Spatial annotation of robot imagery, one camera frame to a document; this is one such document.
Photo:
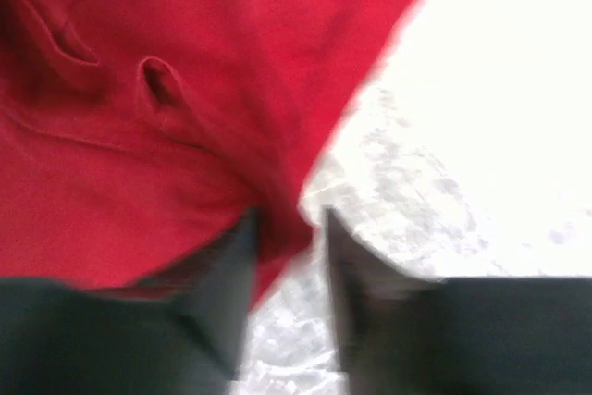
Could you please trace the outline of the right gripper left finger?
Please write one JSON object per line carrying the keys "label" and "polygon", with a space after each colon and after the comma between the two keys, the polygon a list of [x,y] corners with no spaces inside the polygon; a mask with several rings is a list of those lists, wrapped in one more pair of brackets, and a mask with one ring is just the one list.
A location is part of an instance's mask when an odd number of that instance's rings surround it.
{"label": "right gripper left finger", "polygon": [[225,394],[240,367],[257,215],[127,288],[1,281],[5,394]]}

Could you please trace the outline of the red t shirt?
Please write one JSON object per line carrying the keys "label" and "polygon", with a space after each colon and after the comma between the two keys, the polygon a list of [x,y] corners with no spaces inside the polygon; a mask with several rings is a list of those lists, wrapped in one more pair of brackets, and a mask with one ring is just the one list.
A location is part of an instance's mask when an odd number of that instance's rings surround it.
{"label": "red t shirt", "polygon": [[255,297],[303,183],[414,0],[1,0],[1,272],[119,288],[250,208]]}

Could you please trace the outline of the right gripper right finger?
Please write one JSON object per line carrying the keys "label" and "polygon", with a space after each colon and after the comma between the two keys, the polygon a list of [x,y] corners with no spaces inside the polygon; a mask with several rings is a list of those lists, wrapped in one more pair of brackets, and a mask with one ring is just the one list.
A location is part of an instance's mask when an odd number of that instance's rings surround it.
{"label": "right gripper right finger", "polygon": [[419,278],[325,213],[332,320],[352,394],[587,394],[591,281]]}

